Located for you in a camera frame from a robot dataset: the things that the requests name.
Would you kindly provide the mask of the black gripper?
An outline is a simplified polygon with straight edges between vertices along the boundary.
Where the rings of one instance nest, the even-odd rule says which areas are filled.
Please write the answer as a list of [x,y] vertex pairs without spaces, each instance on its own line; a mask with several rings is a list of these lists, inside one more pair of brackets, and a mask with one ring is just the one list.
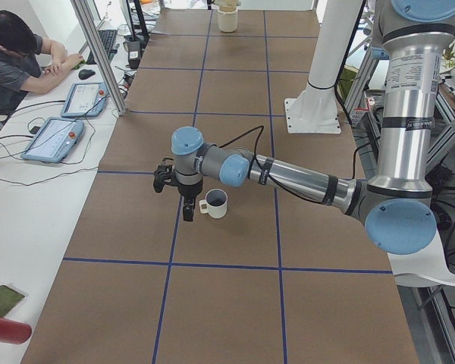
[[195,198],[202,192],[202,188],[203,180],[199,180],[195,184],[178,183],[177,190],[184,198],[182,207],[184,221],[193,221]]

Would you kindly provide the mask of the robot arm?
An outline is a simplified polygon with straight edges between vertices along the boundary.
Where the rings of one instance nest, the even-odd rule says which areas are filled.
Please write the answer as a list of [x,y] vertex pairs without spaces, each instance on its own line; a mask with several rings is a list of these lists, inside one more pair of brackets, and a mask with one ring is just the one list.
[[243,148],[206,143],[195,127],[171,138],[173,164],[155,171],[154,188],[175,186],[192,221],[205,177],[232,187],[246,180],[340,209],[359,220],[380,249],[416,253],[436,235],[425,170],[442,52],[455,38],[455,1],[378,1],[372,43],[389,57],[378,165],[368,181],[345,180]]

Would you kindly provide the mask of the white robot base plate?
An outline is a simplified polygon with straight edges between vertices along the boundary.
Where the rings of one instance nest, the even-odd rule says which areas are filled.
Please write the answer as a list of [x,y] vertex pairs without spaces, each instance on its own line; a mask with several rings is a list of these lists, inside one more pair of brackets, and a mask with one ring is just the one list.
[[340,134],[337,104],[329,100],[285,99],[285,118],[288,133]]

